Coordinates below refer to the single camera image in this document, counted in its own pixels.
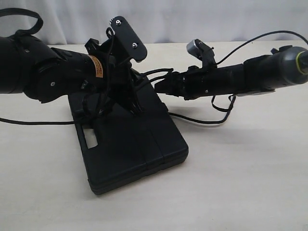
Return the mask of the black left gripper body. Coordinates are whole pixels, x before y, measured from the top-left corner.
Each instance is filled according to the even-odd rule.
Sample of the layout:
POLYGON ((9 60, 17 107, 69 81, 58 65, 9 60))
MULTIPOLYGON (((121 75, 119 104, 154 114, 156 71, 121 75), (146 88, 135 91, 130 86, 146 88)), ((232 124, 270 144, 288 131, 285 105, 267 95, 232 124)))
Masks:
POLYGON ((99 44, 98 40, 91 38, 85 48, 91 58, 100 61, 104 78, 101 89, 95 87, 91 93, 84 96, 85 115, 99 117, 108 114, 116 103, 133 115, 141 114, 143 108, 137 96, 137 87, 144 77, 132 69, 131 60, 144 60, 143 43, 108 38, 99 44))

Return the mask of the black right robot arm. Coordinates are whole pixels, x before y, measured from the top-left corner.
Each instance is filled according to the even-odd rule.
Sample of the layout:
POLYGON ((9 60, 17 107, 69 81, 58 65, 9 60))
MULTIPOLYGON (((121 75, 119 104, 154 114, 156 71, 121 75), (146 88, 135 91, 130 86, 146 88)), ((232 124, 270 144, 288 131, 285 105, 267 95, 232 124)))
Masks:
POLYGON ((157 93, 195 100, 217 95, 259 95, 308 81, 308 51, 284 46, 273 54, 251 58, 241 64, 195 68, 174 72, 154 85, 157 93))

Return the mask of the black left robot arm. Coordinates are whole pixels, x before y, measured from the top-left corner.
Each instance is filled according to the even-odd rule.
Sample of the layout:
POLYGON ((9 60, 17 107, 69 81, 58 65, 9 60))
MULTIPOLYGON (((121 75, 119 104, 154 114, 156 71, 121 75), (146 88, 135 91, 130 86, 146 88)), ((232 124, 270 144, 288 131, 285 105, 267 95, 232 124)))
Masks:
POLYGON ((49 47, 37 37, 14 34, 0 39, 0 91, 24 93, 49 103, 77 92, 100 94, 95 115, 111 99, 132 114, 142 112, 136 85, 139 77, 131 68, 128 49, 108 28, 103 44, 90 39, 88 53, 49 47))

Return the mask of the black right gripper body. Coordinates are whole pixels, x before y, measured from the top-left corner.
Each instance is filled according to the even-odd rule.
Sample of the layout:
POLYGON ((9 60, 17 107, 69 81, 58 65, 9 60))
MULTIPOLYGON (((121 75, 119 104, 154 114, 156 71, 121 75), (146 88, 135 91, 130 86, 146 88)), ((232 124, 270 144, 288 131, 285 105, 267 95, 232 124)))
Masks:
POLYGON ((156 93, 183 97, 184 100, 195 100, 207 96, 204 86, 206 68, 189 66, 187 71, 173 71, 154 85, 156 93))

